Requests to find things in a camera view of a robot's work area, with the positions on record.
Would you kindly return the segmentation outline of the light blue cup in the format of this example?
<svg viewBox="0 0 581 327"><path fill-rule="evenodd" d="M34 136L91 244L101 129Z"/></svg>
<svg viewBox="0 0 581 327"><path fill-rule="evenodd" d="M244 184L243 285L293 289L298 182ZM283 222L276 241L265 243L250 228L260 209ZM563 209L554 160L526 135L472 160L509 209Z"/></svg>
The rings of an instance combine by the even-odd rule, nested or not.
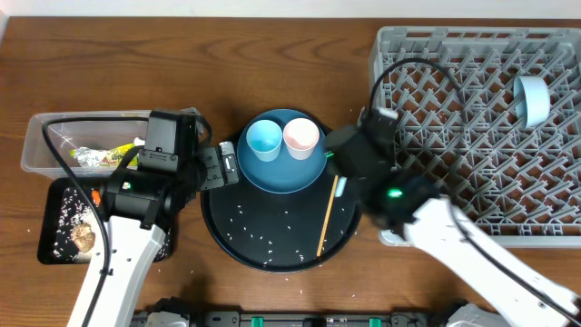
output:
<svg viewBox="0 0 581 327"><path fill-rule="evenodd" d="M259 120L249 127L246 141L259 160L272 162L281 150L282 130L272 120Z"/></svg>

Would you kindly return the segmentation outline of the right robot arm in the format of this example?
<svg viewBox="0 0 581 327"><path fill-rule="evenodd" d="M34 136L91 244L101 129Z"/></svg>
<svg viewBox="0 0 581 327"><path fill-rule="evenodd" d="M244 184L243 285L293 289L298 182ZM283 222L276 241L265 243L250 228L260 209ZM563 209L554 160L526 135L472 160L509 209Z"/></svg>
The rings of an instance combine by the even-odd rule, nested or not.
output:
<svg viewBox="0 0 581 327"><path fill-rule="evenodd" d="M425 177L393 167L397 114L363 110L327 134L330 169L362 210L429 254L491 304L511 326L577 326L580 297L520 261L477 227Z"/></svg>

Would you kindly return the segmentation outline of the dried brown mushroom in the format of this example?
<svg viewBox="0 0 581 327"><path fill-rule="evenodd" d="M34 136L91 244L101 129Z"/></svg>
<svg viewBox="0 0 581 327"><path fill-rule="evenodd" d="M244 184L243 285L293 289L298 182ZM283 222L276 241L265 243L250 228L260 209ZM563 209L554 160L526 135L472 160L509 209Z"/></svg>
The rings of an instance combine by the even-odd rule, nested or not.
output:
<svg viewBox="0 0 581 327"><path fill-rule="evenodd" d="M80 223L72 229L70 238L81 253L88 253L94 248L96 234L89 223Z"/></svg>

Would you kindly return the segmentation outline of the orange carrot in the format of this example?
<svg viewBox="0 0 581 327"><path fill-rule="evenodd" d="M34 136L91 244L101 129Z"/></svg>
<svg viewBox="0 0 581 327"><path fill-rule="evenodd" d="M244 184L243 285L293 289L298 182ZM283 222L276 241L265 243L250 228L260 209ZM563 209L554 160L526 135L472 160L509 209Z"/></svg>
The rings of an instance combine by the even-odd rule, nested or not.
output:
<svg viewBox="0 0 581 327"><path fill-rule="evenodd" d="M96 206L99 206L101 203L101 195L97 190L92 190L91 192L93 202Z"/></svg>

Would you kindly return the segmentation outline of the green snack wrapper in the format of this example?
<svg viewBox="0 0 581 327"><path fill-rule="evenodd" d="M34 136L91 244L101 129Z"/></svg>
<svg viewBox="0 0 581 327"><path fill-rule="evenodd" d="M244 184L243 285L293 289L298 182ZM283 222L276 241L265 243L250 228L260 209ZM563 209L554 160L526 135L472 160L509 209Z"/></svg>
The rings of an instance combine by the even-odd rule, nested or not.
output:
<svg viewBox="0 0 581 327"><path fill-rule="evenodd" d="M69 154L81 167L107 168L117 167L134 144L124 144L110 150L94 150L87 147L73 149Z"/></svg>

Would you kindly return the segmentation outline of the white tissue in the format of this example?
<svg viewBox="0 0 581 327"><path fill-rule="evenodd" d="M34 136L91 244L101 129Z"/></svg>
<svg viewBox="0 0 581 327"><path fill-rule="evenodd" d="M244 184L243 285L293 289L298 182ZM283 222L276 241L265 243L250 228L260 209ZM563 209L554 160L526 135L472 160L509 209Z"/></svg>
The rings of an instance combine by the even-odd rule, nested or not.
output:
<svg viewBox="0 0 581 327"><path fill-rule="evenodd" d="M145 141L144 141L144 139L141 139L139 137L135 137L134 140L133 140L133 144L135 146L144 146Z"/></svg>

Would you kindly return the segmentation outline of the light blue rice bowl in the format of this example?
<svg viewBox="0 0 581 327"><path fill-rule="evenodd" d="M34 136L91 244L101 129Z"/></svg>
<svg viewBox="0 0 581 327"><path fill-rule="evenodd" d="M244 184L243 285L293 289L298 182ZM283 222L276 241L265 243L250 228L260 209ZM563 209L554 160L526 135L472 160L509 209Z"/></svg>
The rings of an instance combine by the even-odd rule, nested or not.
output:
<svg viewBox="0 0 581 327"><path fill-rule="evenodd" d="M543 123L550 112L550 95L546 82L541 77L516 77L513 87L516 100L520 99L515 110L522 120L523 128L532 128Z"/></svg>

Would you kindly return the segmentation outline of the white plastic knife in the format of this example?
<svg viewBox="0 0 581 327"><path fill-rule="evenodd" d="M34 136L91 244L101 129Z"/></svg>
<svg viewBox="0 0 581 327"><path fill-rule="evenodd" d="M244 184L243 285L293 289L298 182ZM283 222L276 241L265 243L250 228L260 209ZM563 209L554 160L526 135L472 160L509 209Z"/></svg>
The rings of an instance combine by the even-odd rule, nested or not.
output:
<svg viewBox="0 0 581 327"><path fill-rule="evenodd" d="M340 198L343 195L347 181L348 179L344 176L338 179L334 195L335 198Z"/></svg>

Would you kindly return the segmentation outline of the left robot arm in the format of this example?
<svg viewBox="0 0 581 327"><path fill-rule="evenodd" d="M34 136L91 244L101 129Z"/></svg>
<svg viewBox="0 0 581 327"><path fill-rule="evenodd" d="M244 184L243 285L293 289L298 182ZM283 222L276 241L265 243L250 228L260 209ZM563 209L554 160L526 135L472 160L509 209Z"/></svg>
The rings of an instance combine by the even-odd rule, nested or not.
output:
<svg viewBox="0 0 581 327"><path fill-rule="evenodd" d="M127 326L178 212L198 192L239 182L234 147L210 145L194 108L152 111L145 143L129 150L100 190L99 229L71 326Z"/></svg>

